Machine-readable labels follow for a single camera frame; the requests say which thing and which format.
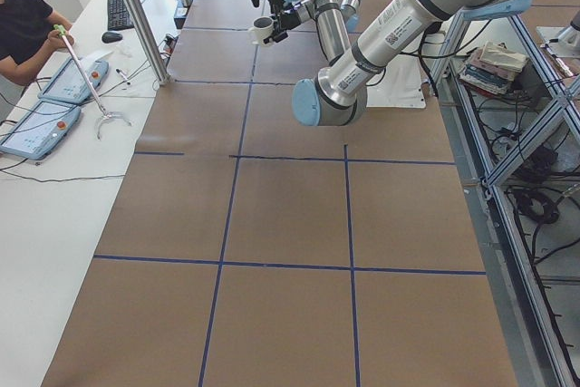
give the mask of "grid of tape lines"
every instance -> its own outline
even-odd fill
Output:
[[[517,385],[437,101],[298,125],[264,14],[194,0],[43,387]]]

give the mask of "black device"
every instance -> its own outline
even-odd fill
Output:
[[[101,35],[101,41],[105,44],[114,43],[116,41],[120,41],[123,39],[123,35],[119,34],[118,32],[107,31],[103,35]]]
[[[122,31],[135,27],[123,0],[107,0],[107,29]]]

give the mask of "metal rod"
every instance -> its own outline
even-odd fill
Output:
[[[153,37],[153,32],[143,11],[140,0],[124,0],[127,10],[130,13],[132,22],[135,24],[135,30],[137,31],[137,36],[141,41],[145,55],[151,64],[151,68],[159,81],[159,85],[167,83],[169,80],[169,74],[165,68],[165,63],[161,59],[161,55]]]
[[[526,289],[527,297],[533,307],[533,313],[536,318],[537,326],[541,331],[541,337],[546,346],[547,354],[554,368],[554,373],[560,387],[574,387],[574,377],[570,373],[570,368],[566,363],[564,351],[560,347],[554,328],[547,311],[544,297],[539,289],[539,285],[534,276],[533,267],[530,265],[527,257],[527,251],[521,236],[517,232],[517,225],[513,219],[512,207],[506,199],[506,194],[498,186],[489,187],[493,197],[498,205],[498,211],[505,223],[508,238],[514,258],[516,259],[519,274],[522,276],[522,282]]]
[[[463,19],[463,13],[461,11],[453,16],[453,20],[451,21],[449,30],[447,31],[447,38],[445,38],[445,42],[441,46],[438,56],[447,56],[451,53],[455,53],[459,49],[463,37],[469,29],[470,23],[471,22]],[[431,77],[435,83],[440,80],[443,72],[445,72],[445,69],[450,63],[450,60],[450,57],[442,57],[435,60],[435,63],[433,63]]]
[[[86,85],[89,87],[89,90],[91,91],[93,99],[97,102],[97,105],[99,106],[99,110],[102,112],[103,115],[106,116],[108,112],[105,109],[104,104],[102,104],[101,97],[99,96],[99,93],[97,93],[96,90],[94,89],[94,86],[92,86],[91,79],[89,79],[87,72],[84,70],[84,68],[82,68],[81,61],[79,61],[79,58],[77,57],[76,53],[74,52],[73,47],[71,46],[71,43],[69,43],[69,40],[66,37],[66,34],[61,34],[61,38],[63,39],[64,44],[66,45],[66,48],[68,49],[69,53],[71,54],[72,60],[76,64],[77,68],[79,69],[79,72],[81,72],[82,79],[84,80]]]
[[[518,145],[512,148],[488,175],[488,184],[499,185],[511,176],[524,160],[558,128],[564,119],[564,111],[565,107],[560,99],[550,101],[532,125],[527,128],[526,133],[519,138]]]

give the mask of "white mug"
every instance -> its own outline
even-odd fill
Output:
[[[272,41],[264,43],[264,40],[272,35],[274,31],[274,20],[270,17],[258,17],[254,20],[254,25],[247,30],[250,33],[252,44],[260,44],[268,47],[273,44]]]

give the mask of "white desk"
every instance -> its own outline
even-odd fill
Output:
[[[141,0],[155,40],[176,34],[176,0]],[[106,0],[91,0],[72,27],[75,52],[86,56],[96,50],[112,53],[100,92],[121,81],[120,68],[131,74],[146,61],[134,29],[121,31],[123,40],[103,44]],[[50,76],[68,57],[55,53],[39,77]],[[101,113],[92,102],[40,165],[26,162],[13,172],[38,179],[68,179],[124,174],[158,87],[149,68],[103,97],[110,111],[121,111],[131,121],[108,122],[97,140],[95,122]],[[32,85],[20,105],[32,107],[38,88]],[[9,119],[19,120],[15,109]],[[3,126],[6,132],[9,126]],[[0,168],[20,161],[0,156]],[[122,178],[64,183],[38,183],[0,173],[0,385],[31,387],[41,384],[73,307],[94,248],[101,236]]]

